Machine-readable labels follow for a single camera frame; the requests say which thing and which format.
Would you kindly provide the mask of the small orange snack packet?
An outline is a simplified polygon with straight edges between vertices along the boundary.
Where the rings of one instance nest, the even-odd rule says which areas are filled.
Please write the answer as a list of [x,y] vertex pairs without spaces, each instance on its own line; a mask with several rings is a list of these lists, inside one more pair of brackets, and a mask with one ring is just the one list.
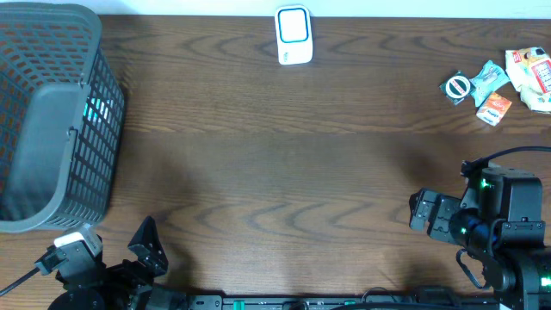
[[488,125],[497,126],[511,107],[512,102],[493,92],[478,108],[476,116]]

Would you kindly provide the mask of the green round-label ointment box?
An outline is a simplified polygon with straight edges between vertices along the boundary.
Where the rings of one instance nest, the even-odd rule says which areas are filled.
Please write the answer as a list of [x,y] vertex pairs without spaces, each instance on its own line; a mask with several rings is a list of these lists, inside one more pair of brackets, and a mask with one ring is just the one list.
[[458,105],[471,94],[474,85],[462,71],[458,71],[442,82],[439,88],[454,105]]

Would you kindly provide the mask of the teal wet wipes pack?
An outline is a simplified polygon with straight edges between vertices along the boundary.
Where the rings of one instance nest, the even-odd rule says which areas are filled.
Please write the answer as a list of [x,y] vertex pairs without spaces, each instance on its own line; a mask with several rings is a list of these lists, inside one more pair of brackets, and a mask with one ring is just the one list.
[[473,88],[470,96],[474,99],[478,108],[493,92],[510,82],[506,72],[499,66],[488,60],[481,71],[470,79]]

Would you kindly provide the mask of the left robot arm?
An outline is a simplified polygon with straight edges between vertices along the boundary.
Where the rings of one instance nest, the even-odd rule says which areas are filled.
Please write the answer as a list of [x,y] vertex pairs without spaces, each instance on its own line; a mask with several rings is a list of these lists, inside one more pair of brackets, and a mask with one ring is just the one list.
[[102,258],[102,239],[94,227],[84,225],[55,239],[53,269],[65,292],[50,308],[186,309],[185,293],[155,283],[167,273],[169,262],[151,216],[143,220],[127,248],[136,259],[108,267]]

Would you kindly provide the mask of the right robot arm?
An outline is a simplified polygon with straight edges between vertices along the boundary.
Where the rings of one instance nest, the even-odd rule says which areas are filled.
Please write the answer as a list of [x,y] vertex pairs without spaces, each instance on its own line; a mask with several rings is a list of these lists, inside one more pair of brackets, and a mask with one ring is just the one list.
[[444,243],[458,245],[455,260],[478,289],[493,290],[510,309],[550,308],[550,248],[544,245],[546,223],[534,216],[541,205],[506,207],[503,198],[463,198],[421,189],[411,195],[410,228],[425,230]]

